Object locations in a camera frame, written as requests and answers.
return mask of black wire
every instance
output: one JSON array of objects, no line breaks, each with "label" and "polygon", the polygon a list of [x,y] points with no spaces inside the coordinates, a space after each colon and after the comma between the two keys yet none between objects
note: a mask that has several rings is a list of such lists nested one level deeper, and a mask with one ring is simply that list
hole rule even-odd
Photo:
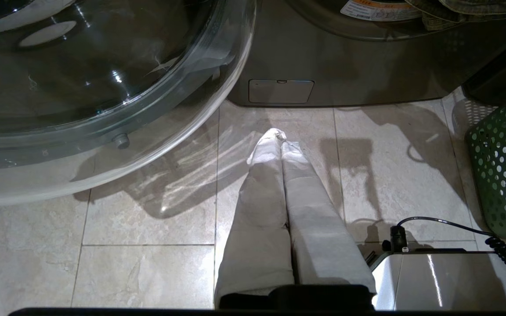
[{"label": "black wire", "polygon": [[462,228],[463,230],[469,230],[470,232],[474,232],[474,233],[477,233],[477,234],[482,234],[482,235],[486,235],[486,236],[495,236],[495,235],[494,235],[494,234],[492,234],[492,233],[483,232],[483,231],[481,231],[481,230],[474,230],[474,228],[470,228],[470,227],[468,227],[468,226],[464,226],[464,225],[456,224],[456,223],[449,222],[449,221],[447,221],[447,220],[443,220],[443,219],[439,219],[439,218],[426,217],[426,216],[414,216],[414,217],[408,217],[408,218],[406,218],[406,219],[402,219],[402,220],[398,223],[398,226],[401,226],[403,223],[405,223],[405,222],[409,222],[410,220],[416,220],[416,219],[432,220],[433,222],[439,222],[439,223],[443,223],[443,224],[448,224],[448,225],[456,226],[456,227],[458,227],[458,228]]}]

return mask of sticker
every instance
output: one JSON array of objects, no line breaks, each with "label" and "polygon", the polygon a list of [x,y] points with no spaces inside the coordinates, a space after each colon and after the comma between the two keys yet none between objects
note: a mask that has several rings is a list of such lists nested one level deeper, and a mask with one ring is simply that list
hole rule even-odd
[{"label": "sticker", "polygon": [[373,0],[349,0],[341,13],[367,21],[403,21],[420,18],[422,12],[406,2],[377,2]]}]

